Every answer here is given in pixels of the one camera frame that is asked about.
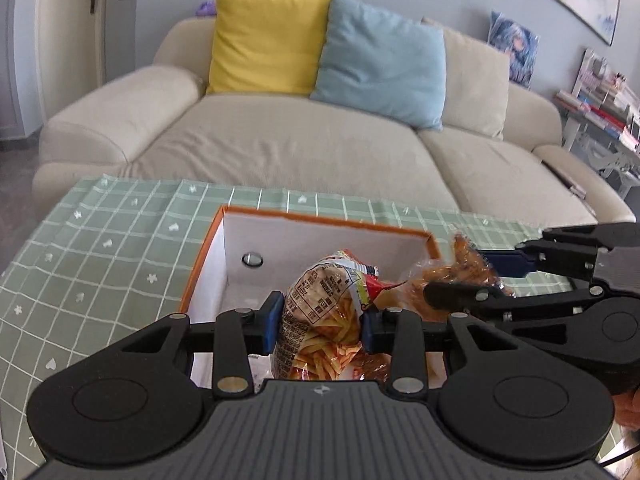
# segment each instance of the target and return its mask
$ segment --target sofa armrest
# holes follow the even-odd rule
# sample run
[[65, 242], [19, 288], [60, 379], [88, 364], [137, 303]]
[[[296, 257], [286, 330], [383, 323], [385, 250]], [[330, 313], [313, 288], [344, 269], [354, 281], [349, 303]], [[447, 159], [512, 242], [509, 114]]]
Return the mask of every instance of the sofa armrest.
[[509, 83], [509, 103], [502, 136], [528, 152], [541, 144], [560, 144], [560, 113], [542, 96]]
[[598, 222], [636, 221], [634, 213], [611, 186], [575, 155], [555, 144], [538, 146], [533, 153], [584, 189], [584, 201], [593, 209]]
[[40, 134], [40, 161], [131, 162], [204, 95], [202, 80], [175, 66], [149, 66], [85, 95]]

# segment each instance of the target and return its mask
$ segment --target yellow pillow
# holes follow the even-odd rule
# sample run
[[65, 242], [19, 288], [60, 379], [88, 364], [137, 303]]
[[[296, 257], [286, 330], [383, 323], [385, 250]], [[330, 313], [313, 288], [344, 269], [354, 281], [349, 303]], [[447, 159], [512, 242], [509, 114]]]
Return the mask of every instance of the yellow pillow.
[[309, 95], [330, 0], [216, 0], [212, 92]]

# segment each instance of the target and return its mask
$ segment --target sofa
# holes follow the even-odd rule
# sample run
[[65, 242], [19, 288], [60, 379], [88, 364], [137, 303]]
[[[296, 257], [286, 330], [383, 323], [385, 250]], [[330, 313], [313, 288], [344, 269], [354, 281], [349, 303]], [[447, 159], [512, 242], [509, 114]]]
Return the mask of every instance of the sofa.
[[[33, 181], [41, 215], [80, 178], [105, 173], [382, 198], [542, 227], [635, 221], [602, 178], [562, 149], [558, 110], [518, 85], [504, 83], [506, 114], [493, 136], [476, 125], [483, 110], [463, 97], [468, 88], [447, 86], [449, 115], [464, 115], [465, 127], [443, 117], [442, 131], [300, 96], [205, 95], [214, 28], [214, 18], [177, 23], [153, 65], [44, 126]], [[447, 70], [456, 67], [447, 54]], [[468, 84], [477, 85], [473, 75]], [[582, 187], [584, 200], [542, 161]]]

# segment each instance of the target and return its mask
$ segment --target door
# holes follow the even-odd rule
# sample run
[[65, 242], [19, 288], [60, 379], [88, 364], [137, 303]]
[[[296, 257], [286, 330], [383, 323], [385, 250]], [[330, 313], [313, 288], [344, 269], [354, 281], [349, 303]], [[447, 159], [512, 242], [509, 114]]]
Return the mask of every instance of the door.
[[36, 59], [45, 121], [104, 80], [103, 10], [104, 0], [36, 0]]
[[14, 0], [0, 0], [0, 140], [23, 136], [12, 86]]

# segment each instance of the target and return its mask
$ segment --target sofa cushion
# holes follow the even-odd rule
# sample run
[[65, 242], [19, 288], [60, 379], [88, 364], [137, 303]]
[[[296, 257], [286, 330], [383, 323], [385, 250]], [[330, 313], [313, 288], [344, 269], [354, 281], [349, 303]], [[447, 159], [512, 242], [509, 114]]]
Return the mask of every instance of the sofa cushion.
[[309, 95], [329, 0], [216, 0], [211, 92]]
[[200, 78], [177, 66], [147, 66], [127, 74], [47, 121], [40, 134], [40, 163], [135, 160], [203, 93]]
[[446, 77], [439, 28], [359, 0], [331, 0], [311, 99], [440, 129]]
[[458, 209], [413, 130], [290, 96], [206, 96], [119, 175], [286, 187]]
[[442, 123], [499, 137], [509, 100], [509, 57], [452, 28], [441, 27], [447, 53], [447, 97]]
[[542, 227], [595, 223], [539, 158], [515, 144], [446, 127], [418, 135], [463, 211]]

